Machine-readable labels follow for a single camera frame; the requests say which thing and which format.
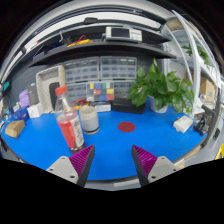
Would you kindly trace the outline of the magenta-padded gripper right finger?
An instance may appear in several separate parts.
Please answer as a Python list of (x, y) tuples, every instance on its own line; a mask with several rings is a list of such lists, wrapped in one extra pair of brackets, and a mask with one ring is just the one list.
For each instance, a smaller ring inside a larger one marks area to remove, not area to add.
[(141, 186), (153, 183), (178, 170), (165, 156), (156, 157), (138, 146), (132, 146), (131, 154)]

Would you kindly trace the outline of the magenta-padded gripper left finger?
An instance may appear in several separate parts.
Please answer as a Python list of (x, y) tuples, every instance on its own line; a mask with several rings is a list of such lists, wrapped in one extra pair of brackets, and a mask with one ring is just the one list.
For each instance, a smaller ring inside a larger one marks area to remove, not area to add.
[(70, 157), (61, 156), (47, 168), (47, 171), (78, 186), (84, 187), (94, 156), (95, 146), (91, 145), (81, 149)]

